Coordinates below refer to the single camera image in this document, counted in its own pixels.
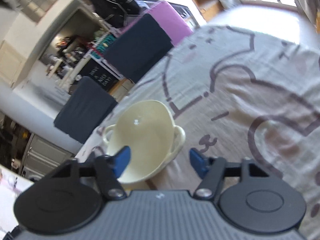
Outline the cream two-handled ceramic bowl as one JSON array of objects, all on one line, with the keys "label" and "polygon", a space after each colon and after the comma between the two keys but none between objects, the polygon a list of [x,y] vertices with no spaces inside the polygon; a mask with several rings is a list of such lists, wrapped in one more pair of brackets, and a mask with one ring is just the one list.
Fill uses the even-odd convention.
[{"label": "cream two-handled ceramic bowl", "polygon": [[165,104],[146,100],[125,110],[116,124],[104,129],[102,139],[108,155],[130,148],[130,162],[119,177],[121,184],[129,185],[154,177],[173,161],[183,148],[185,131]]}]

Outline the grey kitchen cabinet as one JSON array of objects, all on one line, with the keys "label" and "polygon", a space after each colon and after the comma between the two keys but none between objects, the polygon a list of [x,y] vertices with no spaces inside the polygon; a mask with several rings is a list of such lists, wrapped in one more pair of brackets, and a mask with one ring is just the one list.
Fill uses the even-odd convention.
[{"label": "grey kitchen cabinet", "polygon": [[32,133],[18,174],[35,182],[73,156],[72,153]]}]

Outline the dark chair left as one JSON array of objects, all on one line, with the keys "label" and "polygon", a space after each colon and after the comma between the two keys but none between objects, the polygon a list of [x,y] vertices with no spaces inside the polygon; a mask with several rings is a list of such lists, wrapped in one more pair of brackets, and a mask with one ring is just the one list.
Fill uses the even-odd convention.
[{"label": "dark chair left", "polygon": [[115,98],[90,77],[83,77],[55,118],[54,126],[84,144],[117,104]]}]

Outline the dark chair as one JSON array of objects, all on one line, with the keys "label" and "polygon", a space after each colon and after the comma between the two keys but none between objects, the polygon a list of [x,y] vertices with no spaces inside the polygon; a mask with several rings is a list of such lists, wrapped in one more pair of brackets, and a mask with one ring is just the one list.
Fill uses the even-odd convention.
[{"label": "dark chair", "polygon": [[84,144],[117,104],[115,98],[90,77],[83,77],[55,118],[54,126]]},{"label": "dark chair", "polygon": [[173,47],[156,20],[145,14],[105,51],[104,59],[137,83]]}]

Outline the bear-print tablecloth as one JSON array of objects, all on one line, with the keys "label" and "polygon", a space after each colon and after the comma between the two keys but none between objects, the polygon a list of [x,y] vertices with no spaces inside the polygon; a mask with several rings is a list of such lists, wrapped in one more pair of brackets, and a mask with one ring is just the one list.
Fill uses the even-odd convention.
[{"label": "bear-print tablecloth", "polygon": [[250,27],[205,25],[157,63],[77,153],[106,152],[103,129],[134,103],[165,104],[186,134],[183,149],[154,176],[159,190],[195,190],[189,150],[228,161],[253,158],[303,194],[307,239],[319,239],[319,49]]}]

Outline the dark chair right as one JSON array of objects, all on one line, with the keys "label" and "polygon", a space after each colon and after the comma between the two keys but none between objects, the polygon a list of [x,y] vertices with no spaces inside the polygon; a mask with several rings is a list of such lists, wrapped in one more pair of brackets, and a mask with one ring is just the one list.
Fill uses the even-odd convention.
[{"label": "dark chair right", "polygon": [[105,51],[104,59],[137,83],[173,47],[156,20],[145,14]]}]

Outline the teal poizon sign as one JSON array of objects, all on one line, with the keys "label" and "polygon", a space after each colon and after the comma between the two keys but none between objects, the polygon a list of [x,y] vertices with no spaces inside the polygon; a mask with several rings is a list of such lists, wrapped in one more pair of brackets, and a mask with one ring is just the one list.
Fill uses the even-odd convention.
[{"label": "teal poizon sign", "polygon": [[95,59],[104,57],[104,53],[115,42],[116,39],[117,38],[112,33],[105,33],[91,48],[89,52],[90,56]]}]

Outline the purple cloth on chair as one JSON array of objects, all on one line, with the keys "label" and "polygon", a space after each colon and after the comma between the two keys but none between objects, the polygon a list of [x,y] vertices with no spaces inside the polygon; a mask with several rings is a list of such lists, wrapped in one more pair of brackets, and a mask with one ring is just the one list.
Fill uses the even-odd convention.
[{"label": "purple cloth on chair", "polygon": [[149,9],[145,9],[137,17],[134,17],[134,20],[126,27],[121,28],[120,33],[123,34],[128,31],[146,14],[153,17],[153,19],[170,37],[171,43],[174,46],[178,45],[185,37],[188,37],[193,33],[192,29],[167,1],[156,2]]}]

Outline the black vest with white trim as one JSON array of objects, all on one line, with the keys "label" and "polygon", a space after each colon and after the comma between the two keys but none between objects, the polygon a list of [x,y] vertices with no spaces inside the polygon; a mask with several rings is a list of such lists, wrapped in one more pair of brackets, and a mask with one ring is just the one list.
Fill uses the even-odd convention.
[{"label": "black vest with white trim", "polygon": [[140,7],[135,0],[90,0],[95,12],[114,28],[127,24],[129,16],[138,16]]}]

